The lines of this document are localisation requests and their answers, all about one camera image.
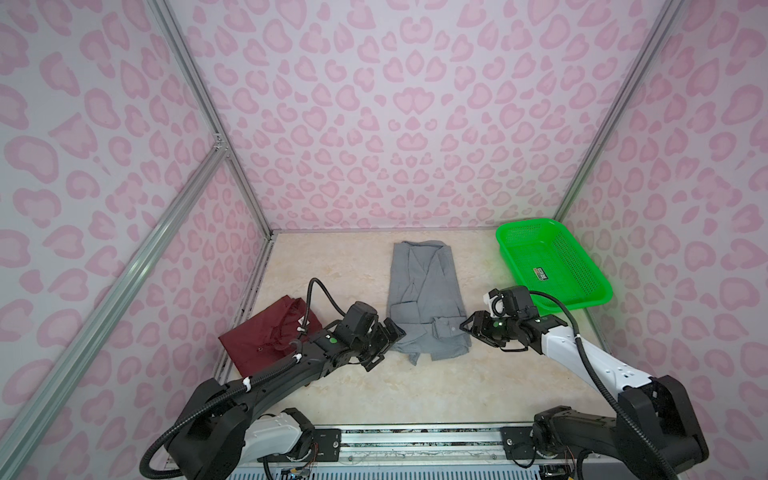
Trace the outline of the grey long sleeve shirt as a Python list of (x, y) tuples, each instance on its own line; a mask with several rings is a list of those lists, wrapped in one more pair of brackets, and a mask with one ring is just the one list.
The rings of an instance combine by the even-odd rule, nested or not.
[(450, 246), (436, 240), (394, 245), (387, 316), (405, 332), (392, 349), (412, 365), (423, 355), (435, 362), (470, 351), (470, 336), (460, 328), (468, 314)]

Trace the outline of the maroon long sleeve shirt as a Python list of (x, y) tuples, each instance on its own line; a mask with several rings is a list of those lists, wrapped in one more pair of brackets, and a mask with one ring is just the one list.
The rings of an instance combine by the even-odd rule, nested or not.
[(291, 342), (298, 336), (305, 311), (303, 299), (285, 295), (220, 335), (219, 341), (243, 377), (257, 374), (294, 354)]

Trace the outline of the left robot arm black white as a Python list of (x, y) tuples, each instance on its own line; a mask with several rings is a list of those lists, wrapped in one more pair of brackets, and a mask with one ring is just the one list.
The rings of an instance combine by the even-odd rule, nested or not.
[(312, 333), (298, 350), (258, 373), (221, 384), (214, 379), (193, 392), (175, 423), (146, 450), (139, 472), (146, 479), (226, 479), (243, 462), (272, 455), (302, 459), (314, 427), (288, 408), (267, 412), (301, 387), (351, 363), (370, 371), (405, 331), (379, 318), (364, 302)]

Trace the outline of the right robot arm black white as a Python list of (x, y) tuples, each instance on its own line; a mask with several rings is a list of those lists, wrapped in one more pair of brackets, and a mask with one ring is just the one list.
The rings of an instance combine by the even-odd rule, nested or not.
[(575, 449), (621, 461), (639, 479), (674, 479), (705, 462), (709, 448), (687, 390), (671, 376), (637, 370), (583, 339), (561, 318), (494, 317), (477, 311), (460, 328), (484, 344), (532, 350), (593, 387), (612, 416), (552, 407), (535, 415), (531, 447), (555, 454)]

